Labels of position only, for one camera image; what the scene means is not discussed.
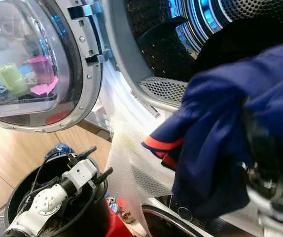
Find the wooden floor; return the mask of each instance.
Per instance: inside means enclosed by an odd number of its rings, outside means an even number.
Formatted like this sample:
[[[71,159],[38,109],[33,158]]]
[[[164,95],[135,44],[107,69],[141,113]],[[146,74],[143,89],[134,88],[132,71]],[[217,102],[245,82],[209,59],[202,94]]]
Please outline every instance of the wooden floor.
[[[104,169],[110,142],[83,128],[47,134],[23,133],[0,128],[0,208],[3,207],[20,180],[43,162],[44,155],[58,143],[65,143],[75,152],[97,146],[92,157]]]

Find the black cable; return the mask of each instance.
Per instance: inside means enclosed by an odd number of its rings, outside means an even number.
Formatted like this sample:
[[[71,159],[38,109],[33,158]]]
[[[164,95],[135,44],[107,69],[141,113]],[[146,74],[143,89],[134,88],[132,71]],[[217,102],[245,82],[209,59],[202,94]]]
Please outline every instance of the black cable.
[[[49,159],[51,159],[51,158],[53,157],[53,155],[58,154],[58,153],[63,153],[63,154],[65,154],[65,155],[67,155],[68,157],[71,155],[70,153],[67,153],[67,152],[64,152],[64,151],[55,151],[55,152],[53,152],[52,154],[50,154],[50,155],[44,160],[43,164],[42,164],[42,165],[40,166],[40,168],[38,169],[37,174],[36,174],[36,176],[35,176],[35,179],[34,179],[34,181],[33,181],[33,183],[32,183],[30,193],[33,192],[33,190],[34,190],[34,188],[35,188],[35,186],[36,186],[36,183],[37,183],[38,176],[39,176],[40,172],[42,171],[42,169],[44,168],[46,162],[47,162]]]
[[[41,188],[39,188],[39,189],[36,189],[36,190],[34,190],[33,192],[30,192],[28,195],[26,195],[22,200],[21,200],[21,202],[20,202],[20,204],[19,204],[19,207],[18,207],[18,209],[17,209],[17,215],[19,215],[19,214],[21,214],[21,211],[23,210],[23,208],[24,208],[24,204],[23,203],[25,203],[25,201],[29,198],[29,197],[32,197],[34,194],[37,194],[38,192],[40,192],[40,191],[42,191],[42,190],[44,190],[44,189],[47,189],[49,186],[51,186],[52,184],[47,184],[47,185],[45,185],[44,187],[41,187]]]
[[[90,160],[93,163],[93,165],[97,168],[97,177],[99,177],[101,175],[101,171],[99,169],[98,163],[91,157],[88,157],[87,159]]]
[[[98,192],[98,187],[96,187],[93,191],[92,191],[92,195],[89,199],[89,201],[87,202],[87,204],[84,206],[84,208],[78,213],[78,215],[76,215],[68,224],[64,225],[63,227],[61,227],[59,230],[55,231],[54,233],[52,233],[50,236],[57,236],[59,235],[61,232],[63,232],[64,230],[66,230],[71,223],[76,222],[83,214],[84,212],[89,208],[89,206],[92,204],[92,201],[94,199],[94,197],[97,195]]]
[[[100,195],[100,197],[97,200],[95,200],[95,202],[94,202],[95,204],[98,203],[99,201],[101,201],[101,199],[103,199],[106,196],[107,187],[108,187],[107,179],[104,179],[103,184],[104,184],[103,192]]]

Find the red object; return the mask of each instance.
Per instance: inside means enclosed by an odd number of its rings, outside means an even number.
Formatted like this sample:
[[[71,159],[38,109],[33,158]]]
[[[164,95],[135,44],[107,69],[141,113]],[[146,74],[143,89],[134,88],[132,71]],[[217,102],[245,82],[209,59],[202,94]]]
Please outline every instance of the red object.
[[[110,211],[110,223],[106,237],[134,237],[121,219]]]
[[[46,124],[52,124],[52,123],[58,122],[62,120],[64,117],[66,117],[67,115],[69,115],[70,113],[71,113],[71,110],[65,110],[65,111],[60,112],[59,114],[52,115],[46,119]]]
[[[120,211],[123,211],[123,207],[124,207],[123,200],[120,199],[120,198],[118,198],[118,199],[116,200],[116,202],[117,202],[118,209],[120,209]]]

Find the blue garment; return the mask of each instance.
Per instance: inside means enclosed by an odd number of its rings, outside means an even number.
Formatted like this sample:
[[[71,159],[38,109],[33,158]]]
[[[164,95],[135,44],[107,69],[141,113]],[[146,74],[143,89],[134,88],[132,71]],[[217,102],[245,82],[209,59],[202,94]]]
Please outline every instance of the blue garment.
[[[251,163],[239,122],[243,108],[283,144],[283,44],[195,75],[181,107],[142,144],[176,169],[173,194],[194,217],[248,203],[236,166]]]

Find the orange stripe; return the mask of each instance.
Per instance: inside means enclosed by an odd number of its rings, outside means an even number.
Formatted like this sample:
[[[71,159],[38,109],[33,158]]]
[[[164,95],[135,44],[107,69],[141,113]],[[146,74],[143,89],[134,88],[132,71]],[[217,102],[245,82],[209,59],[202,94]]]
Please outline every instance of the orange stripe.
[[[169,156],[168,153],[163,157],[162,161],[166,163],[168,166],[176,169],[177,168],[177,162]]]
[[[160,158],[163,158],[165,156],[165,152],[155,152],[157,156],[159,156]]]
[[[172,150],[173,148],[176,148],[183,143],[183,138],[180,138],[175,142],[167,143],[167,142],[159,142],[156,139],[153,139],[152,137],[148,136],[144,142],[147,146],[155,149]]]

